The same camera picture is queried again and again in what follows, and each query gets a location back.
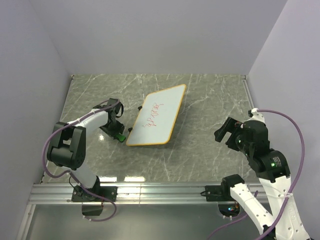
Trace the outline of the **green whiteboard eraser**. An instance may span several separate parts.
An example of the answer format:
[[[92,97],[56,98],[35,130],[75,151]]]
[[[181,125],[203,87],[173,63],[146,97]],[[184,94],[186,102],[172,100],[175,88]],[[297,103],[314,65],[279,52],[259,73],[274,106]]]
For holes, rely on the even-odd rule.
[[[121,143],[123,143],[126,140],[126,136],[123,135],[123,134],[117,134],[117,135],[114,136],[114,138],[116,140],[118,140],[119,142],[121,142]]]

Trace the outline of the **yellow framed whiteboard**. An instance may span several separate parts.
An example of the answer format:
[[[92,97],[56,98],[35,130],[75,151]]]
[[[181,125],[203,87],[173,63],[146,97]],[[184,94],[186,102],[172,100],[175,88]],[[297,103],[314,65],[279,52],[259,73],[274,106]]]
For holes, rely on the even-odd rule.
[[[171,139],[187,86],[148,94],[126,140],[129,147],[165,145]]]

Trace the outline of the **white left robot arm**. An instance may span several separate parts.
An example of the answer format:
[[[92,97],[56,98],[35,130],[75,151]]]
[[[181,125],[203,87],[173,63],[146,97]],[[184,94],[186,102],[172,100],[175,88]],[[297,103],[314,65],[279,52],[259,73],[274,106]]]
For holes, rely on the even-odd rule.
[[[87,136],[97,129],[102,130],[110,138],[123,142],[125,126],[118,121],[124,113],[124,106],[117,98],[109,98],[94,106],[90,112],[70,122],[57,122],[53,132],[45,142],[42,155],[65,171],[54,175],[47,168],[46,174],[51,178],[60,178],[69,174],[77,186],[75,194],[83,196],[87,201],[105,200],[108,195],[115,196],[115,190],[104,190],[101,182],[86,165]]]

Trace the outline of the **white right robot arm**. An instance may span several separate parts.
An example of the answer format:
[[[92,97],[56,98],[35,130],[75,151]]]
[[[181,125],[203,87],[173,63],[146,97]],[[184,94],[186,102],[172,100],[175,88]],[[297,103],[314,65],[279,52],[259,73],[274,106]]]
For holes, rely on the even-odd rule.
[[[258,115],[240,122],[228,117],[215,131],[215,140],[221,142],[226,133],[230,136],[225,144],[245,155],[264,189],[271,211],[260,204],[238,174],[222,179],[222,197],[240,204],[257,227],[261,240],[309,240],[292,193],[287,159],[270,147],[264,118]]]

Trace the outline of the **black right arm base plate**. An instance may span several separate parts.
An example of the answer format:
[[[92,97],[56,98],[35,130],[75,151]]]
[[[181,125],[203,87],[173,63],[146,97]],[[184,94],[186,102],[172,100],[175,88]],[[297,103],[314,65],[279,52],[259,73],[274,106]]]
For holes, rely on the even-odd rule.
[[[206,185],[204,191],[200,193],[207,202],[231,202],[235,201],[231,196],[231,187],[235,184]]]

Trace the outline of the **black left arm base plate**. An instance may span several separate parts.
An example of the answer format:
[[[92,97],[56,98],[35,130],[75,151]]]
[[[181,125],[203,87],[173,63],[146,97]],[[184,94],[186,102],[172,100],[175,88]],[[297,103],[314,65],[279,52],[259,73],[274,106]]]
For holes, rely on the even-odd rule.
[[[71,197],[72,202],[86,203],[86,202],[105,202],[109,199],[112,202],[116,201],[118,188],[116,186],[100,186],[98,190],[88,189],[85,191],[79,185],[73,188]]]

